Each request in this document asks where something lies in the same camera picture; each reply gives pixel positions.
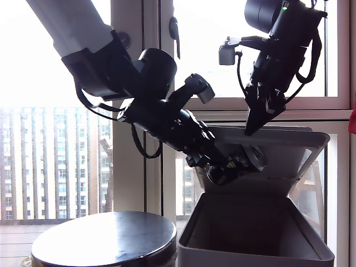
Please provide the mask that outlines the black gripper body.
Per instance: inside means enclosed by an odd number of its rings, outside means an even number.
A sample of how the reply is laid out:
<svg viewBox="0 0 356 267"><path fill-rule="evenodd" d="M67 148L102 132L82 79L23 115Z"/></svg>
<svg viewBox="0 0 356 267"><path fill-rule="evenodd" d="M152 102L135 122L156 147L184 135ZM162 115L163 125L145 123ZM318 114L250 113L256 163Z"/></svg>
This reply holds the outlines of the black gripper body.
<svg viewBox="0 0 356 267"><path fill-rule="evenodd" d="M190 167L217 164L215 138L191 112L167 110L163 112L163 120L163 142L176 151L185 153Z"/></svg>
<svg viewBox="0 0 356 267"><path fill-rule="evenodd" d="M285 111L284 93L304 63L306 47L264 37L245 37L244 46L260 51L246 86L250 112L275 115Z"/></svg>

